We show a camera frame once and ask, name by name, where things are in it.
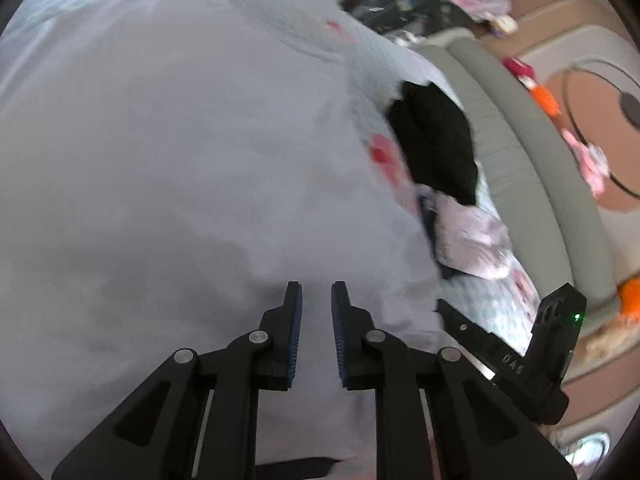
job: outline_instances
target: black wire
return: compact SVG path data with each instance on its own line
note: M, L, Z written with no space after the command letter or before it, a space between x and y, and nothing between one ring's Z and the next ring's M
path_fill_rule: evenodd
M605 64L607 66L611 66L611 67L615 68L616 70L618 70L619 72L622 72L624 75L626 75L629 79L631 79L631 81L636 85L636 87L640 88L640 84L638 84L638 82L628 72L626 72L625 70L615 66L613 63L610 63L609 61L604 61L603 59L589 58L589 59L583 59L582 60L582 63L585 63L585 62L602 63L602 64ZM589 70L588 68L580 67L577 64L572 64L569 68L564 70L564 73L562 74L562 88L561 88L562 104L564 105L564 110L566 110L566 114L569 117L569 121L571 123L571 126L573 127L575 133L578 135L578 138L580 139L580 142L583 143L585 146L588 146L590 144L589 139L587 139L584 136L584 134L582 133L581 129L578 127L578 124L575 122L574 114L571 112L571 107L569 106L569 100L568 100L569 76L574 72L585 72L587 74L594 75L596 77L599 77L603 81L606 81L610 85L612 85L613 88L615 88L618 92L622 93L622 90L617 85L615 85L611 81L609 81L602 74L598 74L597 72L594 72L593 70ZM618 177L616 177L616 175L611 170L609 171L609 178L622 191L624 191L628 195L631 195L633 198L635 198L637 200L640 200L640 193L632 191L627 186L622 184L622 182L620 182Z

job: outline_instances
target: orange object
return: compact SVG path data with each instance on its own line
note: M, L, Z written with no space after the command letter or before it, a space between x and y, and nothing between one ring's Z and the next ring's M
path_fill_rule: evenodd
M529 90L529 93L549 117L560 115L560 105L548 88L537 85Z
M640 278L631 278L620 287L620 314L640 321Z

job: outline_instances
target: metal screw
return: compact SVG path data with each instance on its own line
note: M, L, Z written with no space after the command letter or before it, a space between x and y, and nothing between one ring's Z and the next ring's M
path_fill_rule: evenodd
M386 339L386 334L382 330L369 330L365 337L370 343L382 343Z
M440 355L445 361L455 363L460 359L460 350L453 348L453 346L447 346L440 351Z
M267 334L264 330L254 330L249 334L249 341L255 344L264 343L269 338L269 334Z
M188 363L193 359L193 352L188 348L181 348L174 354L174 361L179 365Z

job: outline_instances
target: white fabric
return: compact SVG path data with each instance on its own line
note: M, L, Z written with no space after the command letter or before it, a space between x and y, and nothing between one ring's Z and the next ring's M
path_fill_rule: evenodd
M0 41L0 418L45 478L175 349L254 329L288 280L298 371L260 398L257 461L374 468L330 285L434 350L438 278L358 140L346 73L223 0L101 0Z

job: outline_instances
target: gray cushion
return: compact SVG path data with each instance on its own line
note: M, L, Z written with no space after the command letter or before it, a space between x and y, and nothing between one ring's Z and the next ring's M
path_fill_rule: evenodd
M421 45L416 51L445 73L458 94L473 127L476 156L498 212L510 229L514 253L539 294L546 296L566 282L573 283L554 210L527 153L500 110L445 50Z
M616 295L611 248L590 190L580 176L564 140L524 87L477 42L457 40L449 45L448 51L500 108L529 156L562 231L575 287L587 297L591 308L608 303ZM528 199L528 196L516 197L513 207L530 209L526 205ZM548 223L547 215L547 210L534 212L536 221L544 221L545 224ZM518 234L512 225L506 223L517 238ZM548 232L546 236L552 236L554 242L559 242L555 232ZM539 244L543 243L543 239L527 237L525 243ZM546 253L546 250L546 256L533 246L526 251L535 251L542 256L536 263L539 267L560 269L564 266L564 259L556 262L557 256Z

